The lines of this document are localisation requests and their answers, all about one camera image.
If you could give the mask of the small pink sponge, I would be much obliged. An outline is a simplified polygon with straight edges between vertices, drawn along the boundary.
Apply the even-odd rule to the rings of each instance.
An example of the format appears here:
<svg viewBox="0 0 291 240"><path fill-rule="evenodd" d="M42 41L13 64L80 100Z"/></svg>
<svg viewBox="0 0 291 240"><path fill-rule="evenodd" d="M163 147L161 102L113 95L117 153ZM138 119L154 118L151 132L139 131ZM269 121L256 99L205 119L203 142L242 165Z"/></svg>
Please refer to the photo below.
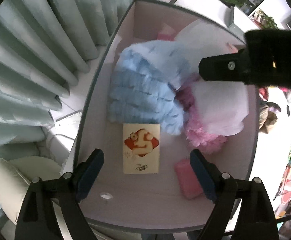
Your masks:
<svg viewBox="0 0 291 240"><path fill-rule="evenodd" d="M189 159L182 159L174 165L180 191L187 199L194 199L203 194L203 189L191 167Z"/></svg>

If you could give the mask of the white drawstring fabric bag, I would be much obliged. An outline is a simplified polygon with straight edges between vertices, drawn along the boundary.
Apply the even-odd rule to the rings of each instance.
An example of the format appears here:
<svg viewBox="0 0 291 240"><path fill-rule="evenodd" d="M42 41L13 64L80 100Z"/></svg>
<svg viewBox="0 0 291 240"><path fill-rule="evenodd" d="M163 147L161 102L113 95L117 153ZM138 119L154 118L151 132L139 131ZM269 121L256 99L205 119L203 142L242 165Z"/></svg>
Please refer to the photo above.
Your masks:
<svg viewBox="0 0 291 240"><path fill-rule="evenodd" d="M199 72L205 57L230 54L226 43L244 43L217 24L195 20L182 29L176 41L186 48L186 59L192 73ZM191 85L197 112L208 133L231 136L240 133L249 114L247 87L242 82L205 81L200 77Z"/></svg>

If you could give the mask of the light pink fluffy pouf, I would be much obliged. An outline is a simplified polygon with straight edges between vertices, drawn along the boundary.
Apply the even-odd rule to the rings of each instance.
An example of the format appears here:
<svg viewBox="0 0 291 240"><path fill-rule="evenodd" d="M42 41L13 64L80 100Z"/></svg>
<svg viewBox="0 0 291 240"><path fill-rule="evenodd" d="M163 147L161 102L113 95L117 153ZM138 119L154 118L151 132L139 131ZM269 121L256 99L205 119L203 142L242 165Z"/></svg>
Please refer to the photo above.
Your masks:
<svg viewBox="0 0 291 240"><path fill-rule="evenodd" d="M191 146L198 148L204 154L220 151L227 142L227 138L206 131L197 112L192 88L190 86L182 87L177 91L176 98L185 111L184 133Z"/></svg>

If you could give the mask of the cartoon tissue pack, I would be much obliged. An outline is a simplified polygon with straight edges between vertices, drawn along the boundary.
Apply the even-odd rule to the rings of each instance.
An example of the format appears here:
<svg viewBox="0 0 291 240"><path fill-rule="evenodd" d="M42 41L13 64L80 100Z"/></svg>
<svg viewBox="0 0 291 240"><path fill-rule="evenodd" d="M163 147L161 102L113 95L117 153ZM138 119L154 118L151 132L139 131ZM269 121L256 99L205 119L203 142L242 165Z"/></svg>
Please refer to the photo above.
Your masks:
<svg viewBox="0 0 291 240"><path fill-rule="evenodd" d="M159 124L123 125L123 173L157 174L160 167Z"/></svg>

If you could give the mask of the blue foam grid sheet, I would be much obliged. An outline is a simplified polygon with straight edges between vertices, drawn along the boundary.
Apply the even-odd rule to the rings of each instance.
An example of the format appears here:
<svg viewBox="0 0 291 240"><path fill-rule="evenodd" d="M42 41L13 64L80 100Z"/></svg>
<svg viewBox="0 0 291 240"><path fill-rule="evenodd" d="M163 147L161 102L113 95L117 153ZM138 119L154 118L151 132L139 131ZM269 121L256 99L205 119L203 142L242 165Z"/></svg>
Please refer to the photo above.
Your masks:
<svg viewBox="0 0 291 240"><path fill-rule="evenodd" d="M152 40L126 47L111 75L108 120L159 124L163 132L180 135L185 112L176 92L191 73L186 48L179 42Z"/></svg>

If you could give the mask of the salmon pink knitted cloth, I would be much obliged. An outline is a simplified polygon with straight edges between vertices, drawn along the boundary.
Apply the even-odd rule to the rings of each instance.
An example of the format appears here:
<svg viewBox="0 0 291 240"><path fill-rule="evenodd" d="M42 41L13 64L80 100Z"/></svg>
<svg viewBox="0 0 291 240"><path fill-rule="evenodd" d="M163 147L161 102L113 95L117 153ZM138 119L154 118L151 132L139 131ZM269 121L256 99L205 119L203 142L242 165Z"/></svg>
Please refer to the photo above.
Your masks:
<svg viewBox="0 0 291 240"><path fill-rule="evenodd" d="M226 47L228 48L228 50L230 51L230 53L234 54L237 53L239 50L236 46L230 44L230 43L226 43Z"/></svg>

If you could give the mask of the tan knitted cloth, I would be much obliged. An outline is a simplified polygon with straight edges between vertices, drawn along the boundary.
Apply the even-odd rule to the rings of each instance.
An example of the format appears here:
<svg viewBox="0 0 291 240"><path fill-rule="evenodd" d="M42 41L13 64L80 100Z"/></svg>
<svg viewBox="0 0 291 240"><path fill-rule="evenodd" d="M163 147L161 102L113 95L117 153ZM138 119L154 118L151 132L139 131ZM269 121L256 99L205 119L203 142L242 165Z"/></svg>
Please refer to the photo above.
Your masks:
<svg viewBox="0 0 291 240"><path fill-rule="evenodd" d="M269 110L268 105L263 105L260 107L259 111L259 131L265 134L274 128L274 125L277 123L277 115Z"/></svg>

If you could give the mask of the large pink foam sponge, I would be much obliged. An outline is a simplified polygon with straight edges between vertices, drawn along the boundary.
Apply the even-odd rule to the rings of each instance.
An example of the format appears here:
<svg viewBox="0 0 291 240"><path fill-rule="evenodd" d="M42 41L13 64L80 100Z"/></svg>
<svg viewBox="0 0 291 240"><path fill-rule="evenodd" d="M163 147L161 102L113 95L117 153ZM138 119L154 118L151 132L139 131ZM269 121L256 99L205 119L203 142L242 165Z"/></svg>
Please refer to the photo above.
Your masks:
<svg viewBox="0 0 291 240"><path fill-rule="evenodd" d="M162 24L161 29L157 34L157 39L163 41L174 41L175 36L176 36L175 29L164 23Z"/></svg>

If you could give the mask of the green potted plant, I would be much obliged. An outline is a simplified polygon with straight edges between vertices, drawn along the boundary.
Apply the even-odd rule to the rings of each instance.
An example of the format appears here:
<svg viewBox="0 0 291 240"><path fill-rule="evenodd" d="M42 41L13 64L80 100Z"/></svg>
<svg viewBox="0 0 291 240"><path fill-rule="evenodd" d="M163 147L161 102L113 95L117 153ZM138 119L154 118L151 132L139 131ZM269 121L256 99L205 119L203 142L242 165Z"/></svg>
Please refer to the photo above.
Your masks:
<svg viewBox="0 0 291 240"><path fill-rule="evenodd" d="M268 16L261 9L254 13L254 20L260 24L262 29L278 29L273 17Z"/></svg>

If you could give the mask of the purple dark knitted sock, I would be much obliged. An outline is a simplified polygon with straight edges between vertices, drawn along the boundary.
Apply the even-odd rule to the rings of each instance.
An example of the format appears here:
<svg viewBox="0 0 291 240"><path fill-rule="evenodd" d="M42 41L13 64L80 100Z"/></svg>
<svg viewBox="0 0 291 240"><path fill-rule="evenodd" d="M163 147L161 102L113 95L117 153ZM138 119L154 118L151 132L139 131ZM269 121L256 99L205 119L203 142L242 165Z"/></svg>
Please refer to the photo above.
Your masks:
<svg viewBox="0 0 291 240"><path fill-rule="evenodd" d="M280 106L274 102L267 102L266 103L267 107L268 107L268 111L271 111L273 113L280 113L282 111L282 109L280 108Z"/></svg>

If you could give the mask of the white power strip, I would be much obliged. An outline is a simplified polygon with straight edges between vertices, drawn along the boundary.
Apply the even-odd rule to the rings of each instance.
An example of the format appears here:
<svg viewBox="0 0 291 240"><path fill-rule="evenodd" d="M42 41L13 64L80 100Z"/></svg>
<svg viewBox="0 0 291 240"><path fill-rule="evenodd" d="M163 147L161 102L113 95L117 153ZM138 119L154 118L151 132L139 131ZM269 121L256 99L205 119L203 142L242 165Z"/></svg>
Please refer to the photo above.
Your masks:
<svg viewBox="0 0 291 240"><path fill-rule="evenodd" d="M74 112L66 115L54 122L54 127L67 126L78 127L81 121L82 111Z"/></svg>

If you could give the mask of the shallow grey tray lid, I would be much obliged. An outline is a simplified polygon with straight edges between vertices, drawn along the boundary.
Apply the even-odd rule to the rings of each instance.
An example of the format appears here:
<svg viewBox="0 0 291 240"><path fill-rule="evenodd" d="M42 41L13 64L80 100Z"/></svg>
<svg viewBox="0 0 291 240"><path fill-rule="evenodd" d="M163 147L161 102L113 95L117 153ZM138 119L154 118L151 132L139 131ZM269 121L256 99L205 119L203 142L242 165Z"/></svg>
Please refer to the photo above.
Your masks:
<svg viewBox="0 0 291 240"><path fill-rule="evenodd" d="M245 40L245 33L260 28L238 7L231 7L228 20L228 30L242 41Z"/></svg>

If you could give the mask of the black round table hole cover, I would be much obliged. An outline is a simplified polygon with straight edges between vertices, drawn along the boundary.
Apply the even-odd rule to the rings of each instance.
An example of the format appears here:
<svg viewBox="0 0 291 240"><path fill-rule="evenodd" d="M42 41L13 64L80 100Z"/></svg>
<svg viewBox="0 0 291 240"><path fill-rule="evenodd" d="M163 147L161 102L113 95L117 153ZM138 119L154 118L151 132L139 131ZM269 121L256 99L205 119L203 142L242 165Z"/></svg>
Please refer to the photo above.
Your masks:
<svg viewBox="0 0 291 240"><path fill-rule="evenodd" d="M289 107L289 105L286 106L286 113L287 113L288 116L290 116L290 107Z"/></svg>

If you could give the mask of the cream leather sofa cushion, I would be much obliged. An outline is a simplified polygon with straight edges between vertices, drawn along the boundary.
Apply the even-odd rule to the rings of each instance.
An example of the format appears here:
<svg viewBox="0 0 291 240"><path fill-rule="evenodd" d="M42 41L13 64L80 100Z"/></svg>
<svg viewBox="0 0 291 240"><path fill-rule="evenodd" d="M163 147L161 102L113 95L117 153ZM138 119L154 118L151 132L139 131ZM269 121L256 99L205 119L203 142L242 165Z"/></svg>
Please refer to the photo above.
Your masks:
<svg viewBox="0 0 291 240"><path fill-rule="evenodd" d="M16 224L21 206L32 180L58 179L61 166L52 159L31 156L7 161L0 158L0 206Z"/></svg>

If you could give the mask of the deep grey storage box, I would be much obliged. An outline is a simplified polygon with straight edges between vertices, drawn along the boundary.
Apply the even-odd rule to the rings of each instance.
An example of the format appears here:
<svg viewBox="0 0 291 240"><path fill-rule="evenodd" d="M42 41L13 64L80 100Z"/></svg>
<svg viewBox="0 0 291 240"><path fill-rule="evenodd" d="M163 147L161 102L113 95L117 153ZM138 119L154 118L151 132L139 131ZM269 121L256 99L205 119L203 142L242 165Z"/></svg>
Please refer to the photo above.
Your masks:
<svg viewBox="0 0 291 240"><path fill-rule="evenodd" d="M80 207L94 225L137 233L202 228L214 203L202 193L186 198L175 166L189 161L189 118L177 97L193 88L207 132L227 141L206 155L236 179L251 174L258 137L254 86L195 81L206 57L229 54L242 37L190 10L156 0L134 0L100 61L81 118L75 162L95 149L103 166Z"/></svg>

